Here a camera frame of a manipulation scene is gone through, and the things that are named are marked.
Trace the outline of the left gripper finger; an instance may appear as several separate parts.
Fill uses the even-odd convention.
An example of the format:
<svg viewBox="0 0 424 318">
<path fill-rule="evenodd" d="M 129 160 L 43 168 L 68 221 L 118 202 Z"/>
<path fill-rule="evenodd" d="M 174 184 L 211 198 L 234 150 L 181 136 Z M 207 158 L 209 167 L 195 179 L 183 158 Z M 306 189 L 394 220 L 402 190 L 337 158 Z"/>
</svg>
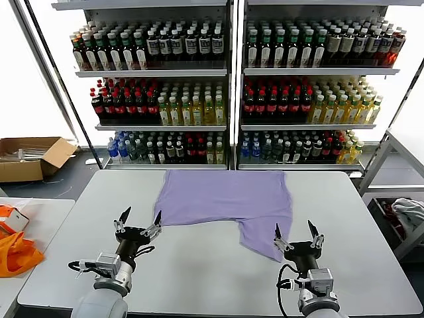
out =
<svg viewBox="0 0 424 318">
<path fill-rule="evenodd" d="M 161 232 L 161 220 L 162 220 L 162 211 L 159 211 L 153 224 L 147 229 L 143 230 L 140 234 L 149 239 L 155 239 Z"/>
<path fill-rule="evenodd" d="M 128 207 L 125 211 L 123 211 L 118 219 L 113 221 L 115 226 L 116 233 L 123 233 L 125 231 L 125 223 L 129 217 L 131 212 L 131 207 Z"/>
</svg>

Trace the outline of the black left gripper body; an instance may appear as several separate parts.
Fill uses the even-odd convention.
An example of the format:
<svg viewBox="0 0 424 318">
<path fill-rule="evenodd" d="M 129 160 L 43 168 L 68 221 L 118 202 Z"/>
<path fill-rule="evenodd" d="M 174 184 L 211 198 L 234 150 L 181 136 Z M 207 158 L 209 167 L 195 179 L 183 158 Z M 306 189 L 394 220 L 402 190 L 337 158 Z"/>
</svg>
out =
<svg viewBox="0 0 424 318">
<path fill-rule="evenodd" d="M 135 265 L 135 258 L 141 246 L 150 244 L 150 237 L 142 234 L 143 228 L 124 227 L 123 230 L 115 232 L 115 237 L 119 243 L 116 254 L 120 256 L 121 262 Z"/>
</svg>

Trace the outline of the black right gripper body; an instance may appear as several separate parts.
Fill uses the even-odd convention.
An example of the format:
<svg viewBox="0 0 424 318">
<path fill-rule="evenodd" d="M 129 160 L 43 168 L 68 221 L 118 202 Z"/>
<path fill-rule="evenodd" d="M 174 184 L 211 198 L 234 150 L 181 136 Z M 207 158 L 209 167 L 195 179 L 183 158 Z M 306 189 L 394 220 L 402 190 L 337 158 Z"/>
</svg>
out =
<svg viewBox="0 0 424 318">
<path fill-rule="evenodd" d="M 321 257 L 321 247 L 312 247 L 311 241 L 293 242 L 292 248 L 284 252 L 284 258 L 295 264 L 298 273 L 306 274 L 318 269 L 317 259 Z"/>
</svg>

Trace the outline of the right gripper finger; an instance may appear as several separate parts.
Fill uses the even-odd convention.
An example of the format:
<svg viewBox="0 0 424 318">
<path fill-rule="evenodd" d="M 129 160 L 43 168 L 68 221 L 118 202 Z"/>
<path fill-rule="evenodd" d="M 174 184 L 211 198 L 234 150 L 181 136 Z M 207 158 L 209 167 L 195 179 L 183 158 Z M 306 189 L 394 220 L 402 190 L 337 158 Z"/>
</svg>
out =
<svg viewBox="0 0 424 318">
<path fill-rule="evenodd" d="M 308 220 L 308 226 L 312 236 L 311 248 L 321 248 L 325 240 L 324 234 L 320 234 L 317 227 L 310 220 Z"/>
<path fill-rule="evenodd" d="M 289 251 L 293 250 L 293 246 L 284 240 L 279 225 L 276 223 L 276 229 L 275 229 L 275 237 L 274 237 L 274 244 L 280 251 Z"/>
</svg>

